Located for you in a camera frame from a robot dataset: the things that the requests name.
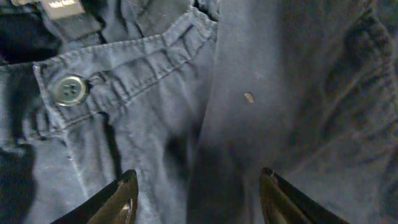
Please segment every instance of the clothing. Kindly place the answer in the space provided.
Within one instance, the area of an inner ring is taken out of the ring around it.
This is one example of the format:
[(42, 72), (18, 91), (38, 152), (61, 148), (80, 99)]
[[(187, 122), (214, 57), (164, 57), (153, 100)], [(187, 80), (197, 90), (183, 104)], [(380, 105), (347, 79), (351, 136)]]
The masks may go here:
[[(395, 51), (373, 4), (83, 1), (51, 20), (1, 2), (0, 222), (50, 223), (135, 169), (137, 223), (264, 223), (263, 167), (351, 223), (398, 222)], [(58, 105), (71, 75), (88, 92)]]

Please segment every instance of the jeans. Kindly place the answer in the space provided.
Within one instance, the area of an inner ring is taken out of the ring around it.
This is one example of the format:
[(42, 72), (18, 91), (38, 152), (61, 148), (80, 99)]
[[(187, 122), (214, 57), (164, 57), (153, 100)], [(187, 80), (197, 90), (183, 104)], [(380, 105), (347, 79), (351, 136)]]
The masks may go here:
[[(137, 223), (264, 223), (263, 167), (351, 223), (398, 222), (395, 50), (374, 2), (0, 6), (1, 223), (50, 223), (128, 169)], [(87, 92), (59, 105), (71, 75)]]

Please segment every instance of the metal button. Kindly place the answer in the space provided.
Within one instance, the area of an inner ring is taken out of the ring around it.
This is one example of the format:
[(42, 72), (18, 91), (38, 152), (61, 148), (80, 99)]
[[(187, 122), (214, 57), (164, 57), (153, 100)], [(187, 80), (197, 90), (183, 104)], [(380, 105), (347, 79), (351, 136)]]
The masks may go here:
[(52, 93), (58, 105), (73, 106), (84, 100), (87, 86), (77, 75), (69, 75), (58, 80), (53, 86)]

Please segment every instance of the button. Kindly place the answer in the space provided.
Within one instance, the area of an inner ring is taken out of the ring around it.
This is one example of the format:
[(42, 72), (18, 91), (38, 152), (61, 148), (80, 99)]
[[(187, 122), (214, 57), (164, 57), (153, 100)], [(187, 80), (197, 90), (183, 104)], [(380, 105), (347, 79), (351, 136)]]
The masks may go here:
[(53, 86), (52, 93), (58, 105), (73, 106), (85, 99), (87, 86), (77, 75), (69, 75)]

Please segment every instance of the gray fabric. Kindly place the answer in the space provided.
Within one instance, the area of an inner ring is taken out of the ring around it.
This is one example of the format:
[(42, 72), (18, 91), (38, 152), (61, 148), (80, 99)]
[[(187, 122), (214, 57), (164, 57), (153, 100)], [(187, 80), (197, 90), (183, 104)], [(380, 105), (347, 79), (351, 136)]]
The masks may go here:
[[(79, 35), (23, 14), (54, 56), (0, 66), (0, 223), (50, 223), (127, 169), (137, 223), (264, 223), (263, 167), (351, 223), (398, 222), (396, 53), (374, 2), (83, 5)], [(89, 94), (56, 105), (69, 74)]]

